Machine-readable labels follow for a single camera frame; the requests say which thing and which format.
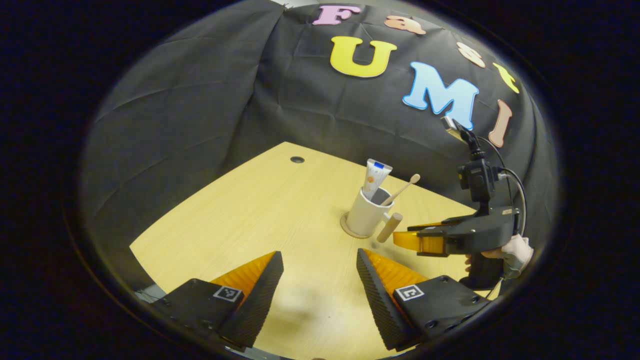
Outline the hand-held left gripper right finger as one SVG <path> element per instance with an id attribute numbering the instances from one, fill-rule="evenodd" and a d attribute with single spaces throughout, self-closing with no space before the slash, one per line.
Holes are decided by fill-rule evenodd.
<path id="1" fill-rule="evenodd" d="M 450 276 L 428 279 L 365 248 L 357 251 L 356 269 L 388 350 L 400 352 L 441 337 L 490 303 Z"/>

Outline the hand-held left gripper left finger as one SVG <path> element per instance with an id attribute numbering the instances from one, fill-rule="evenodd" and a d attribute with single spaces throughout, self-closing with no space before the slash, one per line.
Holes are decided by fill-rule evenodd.
<path id="1" fill-rule="evenodd" d="M 254 346 L 283 273 L 281 251 L 271 251 L 214 280 L 187 280 L 150 306 L 202 340 L 244 351 Z"/>

